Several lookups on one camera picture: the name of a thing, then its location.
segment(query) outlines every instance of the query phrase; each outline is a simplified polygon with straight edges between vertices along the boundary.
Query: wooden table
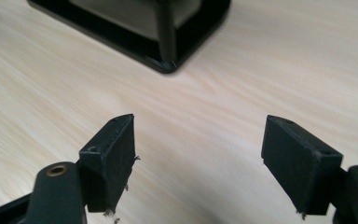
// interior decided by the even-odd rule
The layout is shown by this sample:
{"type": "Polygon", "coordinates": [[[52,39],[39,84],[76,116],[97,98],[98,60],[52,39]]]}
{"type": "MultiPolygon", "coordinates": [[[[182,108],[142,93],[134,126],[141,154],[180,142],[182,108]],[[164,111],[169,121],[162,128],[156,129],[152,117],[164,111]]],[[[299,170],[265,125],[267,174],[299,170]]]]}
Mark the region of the wooden table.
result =
{"type": "Polygon", "coordinates": [[[358,1],[234,0],[222,28],[163,76],[0,0],[0,205],[128,113],[142,160],[119,223],[331,223],[333,206],[302,221],[260,151],[271,114],[343,153],[344,169],[358,164],[358,1]]]}

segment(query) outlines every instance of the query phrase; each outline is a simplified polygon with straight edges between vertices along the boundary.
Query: black metal base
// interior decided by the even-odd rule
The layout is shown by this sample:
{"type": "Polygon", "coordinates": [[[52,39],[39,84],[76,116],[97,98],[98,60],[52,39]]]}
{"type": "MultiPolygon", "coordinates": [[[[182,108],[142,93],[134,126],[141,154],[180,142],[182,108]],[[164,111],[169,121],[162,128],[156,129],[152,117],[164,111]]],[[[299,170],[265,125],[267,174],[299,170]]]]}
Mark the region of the black metal base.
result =
{"type": "Polygon", "coordinates": [[[28,0],[49,16],[62,21],[134,60],[163,74],[174,72],[220,26],[230,0],[202,1],[199,12],[176,29],[176,60],[161,59],[158,41],[132,33],[118,25],[75,6],[69,0],[28,0]]]}

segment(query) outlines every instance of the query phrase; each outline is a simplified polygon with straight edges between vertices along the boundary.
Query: black object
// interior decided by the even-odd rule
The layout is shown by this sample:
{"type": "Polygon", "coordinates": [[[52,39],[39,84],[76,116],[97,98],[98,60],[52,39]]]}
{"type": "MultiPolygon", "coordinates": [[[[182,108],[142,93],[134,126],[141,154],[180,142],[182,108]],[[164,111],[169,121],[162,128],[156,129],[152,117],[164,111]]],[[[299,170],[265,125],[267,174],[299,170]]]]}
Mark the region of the black object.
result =
{"type": "Polygon", "coordinates": [[[182,65],[220,26],[230,0],[28,0],[28,3],[167,74],[182,65]]]}
{"type": "Polygon", "coordinates": [[[79,154],[77,163],[42,169],[31,194],[0,207],[0,223],[87,223],[85,205],[90,212],[115,212],[138,159],[133,115],[108,121],[79,154]]]}
{"type": "Polygon", "coordinates": [[[268,116],[261,157],[298,213],[325,215],[334,223],[358,223],[358,166],[340,168],[342,154],[288,119],[268,116]]]}

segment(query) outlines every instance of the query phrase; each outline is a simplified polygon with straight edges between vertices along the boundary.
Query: tabletop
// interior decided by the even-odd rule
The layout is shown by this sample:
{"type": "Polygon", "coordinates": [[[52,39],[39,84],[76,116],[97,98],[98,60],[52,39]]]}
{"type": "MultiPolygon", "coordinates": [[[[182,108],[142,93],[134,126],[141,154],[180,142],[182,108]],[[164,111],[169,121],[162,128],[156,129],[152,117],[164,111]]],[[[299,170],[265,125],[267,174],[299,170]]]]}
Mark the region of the tabletop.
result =
{"type": "Polygon", "coordinates": [[[24,0],[0,0],[0,205],[129,113],[141,160],[119,224],[332,223],[332,205],[304,222],[260,153],[274,115],[341,152],[343,169],[358,164],[358,1],[233,0],[164,76],[24,0]]]}

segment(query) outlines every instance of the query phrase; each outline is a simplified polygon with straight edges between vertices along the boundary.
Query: black vertical post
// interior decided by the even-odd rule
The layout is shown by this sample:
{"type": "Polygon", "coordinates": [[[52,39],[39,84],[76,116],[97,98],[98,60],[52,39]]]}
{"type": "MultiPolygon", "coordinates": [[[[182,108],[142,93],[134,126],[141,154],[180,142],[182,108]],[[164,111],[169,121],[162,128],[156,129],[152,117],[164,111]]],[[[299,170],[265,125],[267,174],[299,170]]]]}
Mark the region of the black vertical post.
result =
{"type": "Polygon", "coordinates": [[[158,46],[162,61],[176,60],[176,33],[173,23],[172,0],[155,0],[158,46]]]}

